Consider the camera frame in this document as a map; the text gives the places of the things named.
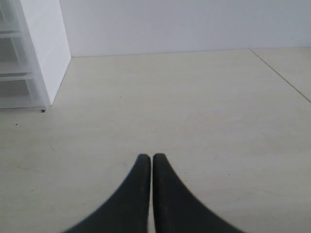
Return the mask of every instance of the white wall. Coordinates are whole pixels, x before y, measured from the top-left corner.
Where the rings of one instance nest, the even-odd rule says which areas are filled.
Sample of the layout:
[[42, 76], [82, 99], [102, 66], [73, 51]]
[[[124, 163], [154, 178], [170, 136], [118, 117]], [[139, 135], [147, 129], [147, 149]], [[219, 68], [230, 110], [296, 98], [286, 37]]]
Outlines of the white wall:
[[21, 0], [51, 104], [71, 54], [59, 0]]
[[60, 0], [72, 56], [311, 46], [311, 0]]

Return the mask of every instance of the floor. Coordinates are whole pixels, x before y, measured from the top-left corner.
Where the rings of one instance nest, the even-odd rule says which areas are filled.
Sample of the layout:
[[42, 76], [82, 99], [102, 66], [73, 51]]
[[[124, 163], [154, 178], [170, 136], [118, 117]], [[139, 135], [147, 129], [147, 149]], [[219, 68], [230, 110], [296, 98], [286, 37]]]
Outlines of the floor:
[[238, 228], [309, 233], [310, 64], [311, 48], [74, 58], [46, 113], [0, 113], [0, 232], [62, 232], [164, 152]]

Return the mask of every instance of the black plastic piece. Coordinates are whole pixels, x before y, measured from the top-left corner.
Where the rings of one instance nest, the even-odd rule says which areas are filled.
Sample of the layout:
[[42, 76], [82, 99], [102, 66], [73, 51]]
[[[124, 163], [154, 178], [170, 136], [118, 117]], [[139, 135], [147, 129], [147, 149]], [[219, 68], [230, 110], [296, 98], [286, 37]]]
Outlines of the black plastic piece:
[[153, 205], [157, 233], [242, 233], [184, 186], [165, 154], [153, 158]]
[[150, 157], [141, 154], [116, 192], [65, 233], [147, 233], [150, 176]]

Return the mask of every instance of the floor seam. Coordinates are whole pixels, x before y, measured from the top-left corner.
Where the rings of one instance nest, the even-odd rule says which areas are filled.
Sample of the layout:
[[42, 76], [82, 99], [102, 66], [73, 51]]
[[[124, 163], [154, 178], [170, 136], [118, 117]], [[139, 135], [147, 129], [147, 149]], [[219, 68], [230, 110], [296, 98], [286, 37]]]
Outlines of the floor seam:
[[278, 76], [280, 76], [288, 85], [290, 85], [296, 92], [298, 92], [303, 98], [305, 98], [309, 103], [311, 103], [311, 99], [306, 97], [301, 91], [299, 91], [293, 84], [291, 84], [287, 79], [285, 79], [279, 72], [277, 72], [271, 65], [269, 65], [266, 61], [264, 61], [258, 54], [256, 54], [253, 50], [250, 50], [256, 57], [258, 57], [262, 62], [264, 62], [271, 70], [273, 70]]

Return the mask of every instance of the white drawer unit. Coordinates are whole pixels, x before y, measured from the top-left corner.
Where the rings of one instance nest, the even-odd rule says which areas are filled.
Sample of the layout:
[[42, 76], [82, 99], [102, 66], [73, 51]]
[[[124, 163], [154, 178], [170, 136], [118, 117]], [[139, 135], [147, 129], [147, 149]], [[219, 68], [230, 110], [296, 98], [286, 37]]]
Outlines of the white drawer unit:
[[[29, 14], [30, 8], [36, 10], [38, 5], [44, 4], [43, 2], [45, 1], [38, 1], [35, 4], [29, 0], [0, 0], [0, 109], [40, 107], [45, 110], [52, 104], [54, 98], [49, 96], [47, 85], [51, 83], [51, 79], [61, 83], [63, 76], [55, 75], [49, 76], [49, 82], [46, 82], [43, 75], [45, 70], [42, 69], [51, 65], [52, 70], [57, 71], [57, 67], [49, 61], [50, 54], [53, 54], [51, 51], [57, 50], [59, 41], [53, 43], [51, 40], [46, 41], [46, 38], [52, 33], [55, 34], [49, 26], [59, 17], [51, 18], [45, 23], [44, 12], [34, 11], [36, 14]], [[57, 23], [58, 27], [64, 26], [62, 18]], [[39, 45], [45, 45], [47, 52], [42, 53], [40, 49], [42, 46]], [[56, 57], [55, 60], [69, 63], [70, 52], [69, 50], [66, 52], [66, 59]], [[64, 74], [65, 71], [61, 70], [57, 74]]]

